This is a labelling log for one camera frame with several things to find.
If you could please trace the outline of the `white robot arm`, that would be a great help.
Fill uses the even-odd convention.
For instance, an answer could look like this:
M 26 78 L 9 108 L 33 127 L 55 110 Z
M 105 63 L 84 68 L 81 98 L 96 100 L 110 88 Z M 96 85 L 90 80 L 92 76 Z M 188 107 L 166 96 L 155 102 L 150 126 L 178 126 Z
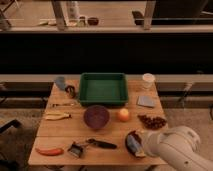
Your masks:
M 213 171 L 213 161 L 196 153 L 201 140 L 186 126 L 163 131 L 131 131 L 125 146 L 137 158 L 160 157 L 177 171 Z

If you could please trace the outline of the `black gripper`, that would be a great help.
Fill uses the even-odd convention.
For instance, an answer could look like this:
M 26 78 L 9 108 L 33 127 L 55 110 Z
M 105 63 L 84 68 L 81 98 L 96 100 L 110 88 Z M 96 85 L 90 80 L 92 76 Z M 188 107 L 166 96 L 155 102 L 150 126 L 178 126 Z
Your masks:
M 136 158 L 145 157 L 141 135 L 142 133 L 139 131 L 131 131 L 125 137 L 125 147 L 127 151 Z

